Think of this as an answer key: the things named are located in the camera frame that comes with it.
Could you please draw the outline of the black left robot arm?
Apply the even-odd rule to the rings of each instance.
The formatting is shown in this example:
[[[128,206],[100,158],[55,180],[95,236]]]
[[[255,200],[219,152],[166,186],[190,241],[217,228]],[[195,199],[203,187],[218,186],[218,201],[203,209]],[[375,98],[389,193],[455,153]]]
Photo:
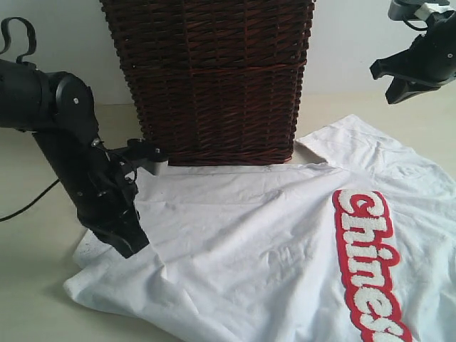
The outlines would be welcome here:
[[[77,218],[123,257],[149,244],[139,223],[134,164],[98,134],[91,89],[67,72],[1,62],[1,127],[30,132],[76,207]]]

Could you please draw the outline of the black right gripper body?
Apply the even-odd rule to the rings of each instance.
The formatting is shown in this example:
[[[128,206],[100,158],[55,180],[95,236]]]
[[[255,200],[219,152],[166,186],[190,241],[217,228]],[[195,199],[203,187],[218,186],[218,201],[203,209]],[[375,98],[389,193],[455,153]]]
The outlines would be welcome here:
[[[415,16],[426,23],[424,36],[409,49],[411,88],[439,88],[455,77],[455,11],[418,10]]]

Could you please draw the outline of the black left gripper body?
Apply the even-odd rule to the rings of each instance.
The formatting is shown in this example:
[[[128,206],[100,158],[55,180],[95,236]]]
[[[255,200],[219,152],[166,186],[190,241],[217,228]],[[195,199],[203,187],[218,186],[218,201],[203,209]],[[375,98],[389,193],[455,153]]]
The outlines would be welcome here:
[[[137,173],[124,175],[119,164],[106,149],[88,150],[89,212],[80,214],[82,223],[94,234],[95,227],[135,209],[133,200],[138,193]]]

